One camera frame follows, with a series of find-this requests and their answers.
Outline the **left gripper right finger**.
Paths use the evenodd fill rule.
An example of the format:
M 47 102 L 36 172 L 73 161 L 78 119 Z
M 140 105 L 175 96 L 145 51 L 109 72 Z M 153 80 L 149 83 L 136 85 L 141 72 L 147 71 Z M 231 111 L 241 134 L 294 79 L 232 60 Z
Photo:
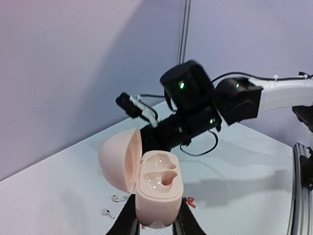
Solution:
M 182 198 L 179 213 L 173 223 L 172 231 L 174 235 L 206 235 L 194 217 L 186 197 Z

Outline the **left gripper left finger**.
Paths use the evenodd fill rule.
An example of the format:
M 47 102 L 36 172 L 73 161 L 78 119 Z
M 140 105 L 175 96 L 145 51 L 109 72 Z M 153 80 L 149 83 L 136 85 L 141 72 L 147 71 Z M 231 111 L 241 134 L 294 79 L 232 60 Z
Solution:
M 131 194 L 121 213 L 106 235 L 138 235 L 139 221 L 135 213 L 135 194 Z

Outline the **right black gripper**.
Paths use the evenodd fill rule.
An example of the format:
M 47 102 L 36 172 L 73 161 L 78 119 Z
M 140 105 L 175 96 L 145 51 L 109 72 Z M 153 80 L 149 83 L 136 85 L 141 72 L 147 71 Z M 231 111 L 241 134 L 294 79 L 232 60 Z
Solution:
M 162 150 L 170 152 L 178 145 L 189 145 L 191 136 L 185 120 L 178 115 L 170 115 L 158 123 L 157 127 L 146 125 L 140 129 L 142 152 Z

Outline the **pink charging case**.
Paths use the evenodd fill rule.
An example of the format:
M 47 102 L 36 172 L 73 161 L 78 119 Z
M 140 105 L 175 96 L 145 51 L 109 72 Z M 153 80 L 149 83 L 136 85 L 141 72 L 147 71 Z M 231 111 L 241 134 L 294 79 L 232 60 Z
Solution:
M 133 128 L 109 137 L 98 160 L 109 184 L 135 193 L 135 213 L 141 224 L 155 229 L 173 224 L 183 197 L 176 155 L 162 150 L 144 153 L 140 130 Z

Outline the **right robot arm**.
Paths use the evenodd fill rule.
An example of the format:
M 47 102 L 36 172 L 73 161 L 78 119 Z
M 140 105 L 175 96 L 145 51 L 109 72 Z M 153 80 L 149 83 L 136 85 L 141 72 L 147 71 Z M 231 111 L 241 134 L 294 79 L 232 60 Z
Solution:
M 210 79 L 194 60 L 168 70 L 161 78 L 174 114 L 156 127 L 140 130 L 142 151 L 170 151 L 189 145 L 192 138 L 279 108 L 290 107 L 297 119 L 313 135 L 313 77 L 300 72 L 296 77 L 264 78 L 243 72 L 229 72 Z

